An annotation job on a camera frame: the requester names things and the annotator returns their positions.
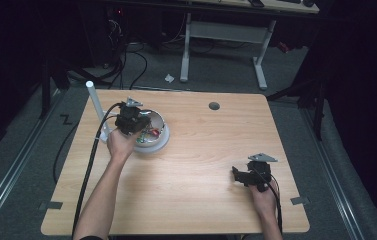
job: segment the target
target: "gray carpet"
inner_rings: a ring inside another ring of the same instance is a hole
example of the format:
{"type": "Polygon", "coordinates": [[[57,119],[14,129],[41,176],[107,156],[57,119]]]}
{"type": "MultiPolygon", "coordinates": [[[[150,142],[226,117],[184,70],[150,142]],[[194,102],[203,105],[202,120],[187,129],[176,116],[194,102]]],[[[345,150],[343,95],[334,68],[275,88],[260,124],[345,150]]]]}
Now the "gray carpet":
{"type": "MultiPolygon", "coordinates": [[[[140,46],[133,45],[131,48],[134,50],[140,46]]],[[[258,89],[251,59],[239,56],[248,55],[251,52],[250,48],[254,48],[254,46],[215,47],[207,54],[193,53],[191,55],[190,80],[187,83],[180,83],[178,77],[181,50],[164,48],[157,51],[145,46],[138,53],[148,60],[147,71],[135,84],[134,89],[162,88],[270,95],[290,86],[307,53],[306,49],[301,49],[284,54],[278,49],[270,48],[263,62],[269,88],[263,92],[258,89]],[[164,81],[167,74],[176,78],[173,83],[169,84],[164,81]]],[[[203,47],[194,50],[205,51],[208,49],[203,47]]],[[[125,89],[141,73],[144,64],[140,56],[134,53],[127,54],[126,67],[123,71],[125,89]]],[[[89,70],[95,74],[104,72],[103,69],[89,70]]],[[[117,88],[117,86],[119,86],[118,80],[113,88],[117,88]]],[[[69,239],[69,237],[44,236],[40,232],[45,210],[39,209],[39,207],[41,203],[50,200],[55,186],[53,180],[54,160],[61,143],[80,119],[88,99],[88,92],[83,84],[72,81],[72,87],[61,96],[63,99],[51,113],[39,139],[34,143],[26,166],[0,209],[0,239],[69,239]],[[68,115],[67,122],[71,124],[64,124],[64,115],[68,115]]],[[[40,114],[40,100],[40,91],[37,91],[11,123],[7,134],[0,143],[0,182],[37,122],[40,114]]],[[[315,147],[315,139],[309,132],[310,126],[305,122],[302,111],[297,108],[293,100],[295,99],[283,98],[271,102],[270,107],[299,192],[301,196],[310,200],[310,203],[305,205],[305,209],[311,227],[307,233],[284,234],[284,238],[350,239],[325,177],[319,152],[315,147]]],[[[373,207],[348,160],[331,120],[328,106],[325,111],[322,144],[334,163],[337,176],[345,186],[347,196],[362,226],[364,238],[377,239],[377,210],[373,207]]],[[[72,137],[66,142],[59,155],[57,174],[60,173],[71,140],[72,137]]],[[[200,239],[200,237],[185,236],[183,239],[200,239]]],[[[201,239],[216,238],[209,236],[201,239]]],[[[246,239],[262,239],[262,236],[253,234],[246,239]]]]}

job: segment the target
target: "table leg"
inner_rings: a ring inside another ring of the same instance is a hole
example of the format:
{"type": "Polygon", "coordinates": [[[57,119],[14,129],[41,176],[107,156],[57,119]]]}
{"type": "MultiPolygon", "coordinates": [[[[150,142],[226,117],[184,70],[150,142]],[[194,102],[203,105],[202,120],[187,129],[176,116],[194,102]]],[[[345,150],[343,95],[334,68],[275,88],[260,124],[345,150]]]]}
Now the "table leg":
{"type": "Polygon", "coordinates": [[[45,58],[42,63],[42,112],[39,118],[43,119],[51,105],[51,95],[50,95],[50,73],[48,71],[48,59],[45,58]]]}
{"type": "Polygon", "coordinates": [[[189,70],[189,40],[191,37],[191,13],[187,13],[187,23],[185,27],[185,48],[184,55],[182,56],[182,67],[181,67],[181,82],[188,81],[188,70],[189,70]]]}
{"type": "Polygon", "coordinates": [[[254,69],[256,70],[256,76],[257,76],[257,81],[259,82],[259,88],[261,90],[266,90],[267,89],[267,84],[266,84],[266,79],[263,74],[263,68],[262,68],[262,61],[266,53],[266,49],[269,45],[270,38],[272,37],[273,30],[275,28],[276,21],[272,20],[269,24],[269,27],[266,31],[264,41],[262,44],[262,48],[260,49],[260,53],[258,57],[253,58],[253,63],[254,63],[254,69]]]}

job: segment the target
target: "white pole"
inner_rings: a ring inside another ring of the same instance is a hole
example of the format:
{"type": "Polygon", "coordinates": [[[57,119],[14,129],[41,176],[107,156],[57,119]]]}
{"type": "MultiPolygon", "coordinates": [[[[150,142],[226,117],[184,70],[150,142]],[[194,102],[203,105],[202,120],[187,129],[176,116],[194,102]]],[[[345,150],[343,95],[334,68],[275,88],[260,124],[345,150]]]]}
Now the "white pole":
{"type": "MultiPolygon", "coordinates": [[[[103,108],[101,107],[100,100],[98,99],[97,92],[95,91],[94,83],[92,81],[87,81],[86,87],[88,88],[89,96],[91,96],[92,103],[94,104],[94,108],[97,111],[97,115],[101,123],[101,121],[104,118],[104,112],[103,112],[103,108]]],[[[107,139],[108,134],[111,132],[107,122],[104,123],[103,130],[105,130],[104,137],[105,139],[107,139]]]]}

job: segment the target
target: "wire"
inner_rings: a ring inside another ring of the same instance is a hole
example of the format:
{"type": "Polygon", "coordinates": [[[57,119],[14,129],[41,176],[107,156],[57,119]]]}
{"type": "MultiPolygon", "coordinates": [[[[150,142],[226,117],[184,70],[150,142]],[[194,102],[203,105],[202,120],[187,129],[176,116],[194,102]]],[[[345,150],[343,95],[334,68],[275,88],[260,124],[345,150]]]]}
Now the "wire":
{"type": "Polygon", "coordinates": [[[278,196],[279,196],[279,184],[278,184],[278,181],[276,181],[276,178],[271,174],[270,176],[272,176],[272,179],[275,181],[276,183],[276,188],[278,189],[278,196]]]}
{"type": "Polygon", "coordinates": [[[173,43],[173,42],[178,42],[178,41],[180,41],[180,40],[182,40],[182,39],[185,38],[185,37],[181,37],[181,38],[179,38],[179,39],[176,39],[176,38],[178,38],[178,37],[181,35],[181,33],[182,33],[182,29],[184,29],[184,25],[185,25],[184,23],[185,23],[186,18],[187,18],[187,14],[185,13],[185,14],[184,14],[184,18],[182,19],[181,27],[179,28],[178,33],[175,35],[175,37],[174,37],[172,40],[169,40],[169,41],[167,41],[167,42],[162,42],[163,44],[166,44],[166,43],[173,43]]]}
{"type": "Polygon", "coordinates": [[[141,45],[141,48],[139,48],[139,49],[137,49],[137,50],[128,51],[128,53],[136,53],[136,52],[139,52],[139,51],[143,50],[144,47],[145,47],[145,43],[142,43],[142,42],[129,43],[129,44],[127,45],[126,48],[128,48],[129,45],[141,45]]]}
{"type": "Polygon", "coordinates": [[[131,86],[129,86],[129,90],[132,90],[132,87],[134,86],[134,84],[136,83],[136,81],[138,81],[138,79],[139,79],[139,78],[145,73],[145,71],[147,70],[147,59],[146,59],[144,56],[142,56],[141,54],[139,54],[139,53],[134,52],[133,54],[136,54],[136,55],[138,55],[138,56],[140,56],[140,57],[142,57],[142,58],[144,59],[144,61],[145,61],[145,67],[144,67],[144,70],[141,72],[141,74],[139,74],[139,76],[138,76],[137,78],[135,78],[135,79],[132,81],[131,86]]]}
{"type": "Polygon", "coordinates": [[[184,45],[184,43],[178,43],[179,41],[174,41],[174,42],[172,42],[172,43],[167,43],[168,45],[171,45],[171,44],[176,45],[176,44],[178,44],[177,47],[169,47],[169,46],[167,46],[167,45],[165,45],[165,44],[162,44],[162,46],[163,46],[164,48],[171,49],[171,50],[181,49],[181,48],[183,48],[185,45],[184,45]]]}
{"type": "Polygon", "coordinates": [[[79,121],[72,127],[70,132],[64,138],[63,142],[61,143],[60,149],[57,152],[56,158],[54,160],[54,165],[53,165],[53,179],[54,179],[55,184],[57,184],[56,168],[57,168],[58,157],[60,156],[60,153],[63,150],[64,144],[67,142],[67,139],[69,139],[70,135],[72,134],[73,131],[75,131],[75,129],[78,127],[78,125],[79,125],[79,121]]]}
{"type": "Polygon", "coordinates": [[[240,44],[237,45],[237,46],[231,46],[231,45],[224,44],[224,43],[219,43],[219,42],[216,42],[215,44],[216,44],[216,46],[218,46],[218,47],[230,48],[230,49],[245,48],[245,47],[248,47],[248,46],[250,46],[250,45],[253,45],[252,43],[249,43],[249,42],[243,42],[243,43],[240,43],[240,44]]]}
{"type": "Polygon", "coordinates": [[[110,31],[110,33],[108,35],[108,38],[110,40],[110,44],[112,46],[112,50],[115,50],[116,49],[116,45],[119,43],[119,37],[116,38],[116,43],[115,43],[115,41],[113,40],[113,34],[116,31],[116,29],[119,29],[117,35],[120,36],[122,34],[122,29],[120,28],[119,23],[117,23],[116,21],[114,21],[112,19],[109,19],[108,21],[109,21],[109,23],[113,24],[113,29],[111,29],[111,31],[110,31]]]}
{"type": "MultiPolygon", "coordinates": [[[[193,43],[202,43],[202,42],[210,42],[209,39],[204,39],[202,41],[200,41],[199,39],[196,39],[197,41],[193,41],[193,43]]],[[[211,46],[209,49],[205,50],[205,51],[195,51],[192,47],[190,47],[190,51],[193,52],[193,53],[197,53],[197,54],[204,54],[204,53],[208,53],[210,52],[211,50],[213,50],[215,48],[215,42],[213,40],[211,40],[211,46]]]]}
{"type": "MultiPolygon", "coordinates": [[[[125,55],[124,55],[124,57],[125,57],[125,59],[123,60],[123,68],[126,66],[126,59],[128,59],[127,58],[127,48],[125,48],[125,55]]],[[[120,83],[119,83],[119,89],[120,90],[123,90],[123,70],[122,70],[122,72],[120,73],[120,83]]]]}
{"type": "Polygon", "coordinates": [[[71,79],[74,79],[74,80],[77,80],[77,81],[80,81],[80,82],[85,82],[85,81],[88,81],[88,80],[91,80],[93,81],[94,83],[96,84],[99,84],[99,85],[110,85],[109,82],[106,82],[106,81],[103,81],[104,79],[106,78],[109,78],[111,76],[113,76],[116,72],[118,72],[120,70],[120,64],[119,64],[119,61],[117,61],[116,65],[114,66],[113,70],[111,70],[110,72],[104,74],[104,75],[101,75],[101,76],[94,76],[90,73],[88,73],[86,70],[80,68],[80,67],[77,67],[77,66],[73,66],[69,63],[67,63],[67,66],[69,66],[69,68],[71,70],[73,70],[74,72],[76,72],[77,74],[81,75],[82,77],[77,77],[73,74],[71,74],[70,72],[67,72],[67,77],[71,78],[71,79]]]}
{"type": "Polygon", "coordinates": [[[115,103],[109,108],[109,110],[107,110],[106,114],[104,115],[104,117],[103,117],[103,119],[102,119],[102,121],[101,121],[101,123],[98,127],[97,134],[95,135],[95,140],[94,140],[94,144],[92,145],[91,155],[89,157],[89,162],[88,162],[88,166],[86,168],[85,177],[84,177],[84,180],[83,180],[83,183],[82,183],[81,191],[79,193],[78,203],[76,205],[75,218],[73,220],[72,238],[75,234],[76,225],[77,225],[78,220],[79,220],[79,215],[80,215],[81,208],[82,208],[83,198],[84,198],[84,195],[85,195],[86,187],[88,185],[89,176],[91,175],[92,165],[94,164],[94,159],[95,159],[95,154],[97,152],[98,142],[100,140],[101,130],[103,128],[104,123],[107,121],[107,119],[115,117],[115,116],[108,117],[110,112],[115,107],[120,106],[120,105],[121,105],[121,103],[115,103]]]}
{"type": "Polygon", "coordinates": [[[241,240],[245,240],[250,234],[245,234],[244,236],[241,237],[241,240]]]}
{"type": "Polygon", "coordinates": [[[111,87],[113,87],[113,84],[116,81],[116,79],[119,77],[119,75],[122,76],[122,71],[123,71],[123,68],[125,67],[125,64],[122,63],[122,60],[120,58],[119,58],[119,64],[120,64],[121,68],[120,68],[119,72],[116,73],[116,76],[113,78],[113,80],[109,84],[108,89],[111,89],[111,87]]]}

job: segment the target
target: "desk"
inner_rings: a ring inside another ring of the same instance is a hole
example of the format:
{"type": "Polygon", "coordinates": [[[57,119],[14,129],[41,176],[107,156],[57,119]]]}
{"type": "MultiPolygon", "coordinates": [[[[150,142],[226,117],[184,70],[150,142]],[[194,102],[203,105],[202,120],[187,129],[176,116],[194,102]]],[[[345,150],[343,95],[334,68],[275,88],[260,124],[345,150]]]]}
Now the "desk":
{"type": "MultiPolygon", "coordinates": [[[[235,182],[231,168],[247,171],[248,156],[260,152],[280,185],[284,232],[305,232],[309,223],[267,100],[258,94],[98,90],[103,108],[128,96],[158,111],[170,129],[161,151],[128,159],[119,182],[112,235],[235,234],[261,232],[249,189],[235,182]],[[209,109],[210,102],[220,104],[209,109]]],[[[79,191],[99,120],[88,100],[41,230],[71,235],[79,191]]],[[[103,173],[109,153],[98,146],[85,201],[103,173]]]]}
{"type": "MultiPolygon", "coordinates": [[[[212,0],[192,0],[196,3],[210,3],[215,5],[228,5],[233,7],[244,7],[253,8],[248,0],[222,0],[222,1],[212,1],[212,0]]],[[[264,9],[266,10],[276,10],[276,11],[289,11],[296,13],[313,13],[319,12],[319,8],[316,5],[312,7],[306,7],[303,4],[288,3],[276,0],[265,0],[263,1],[264,9]]],[[[189,44],[191,37],[198,38],[210,38],[228,41],[239,41],[248,43],[259,43],[261,44],[260,51],[257,57],[253,58],[253,65],[256,71],[256,77],[259,84],[259,88],[262,90],[267,89],[266,79],[263,73],[262,61],[266,53],[266,49],[269,45],[269,41],[272,37],[272,33],[275,28],[276,21],[271,20],[268,27],[246,27],[239,25],[229,25],[229,24],[219,24],[219,23],[208,23],[208,22],[196,22],[191,21],[191,14],[187,14],[186,27],[185,27],[185,48],[182,57],[181,66],[181,76],[180,80],[182,82],[188,81],[188,71],[189,71],[189,44]]]]}

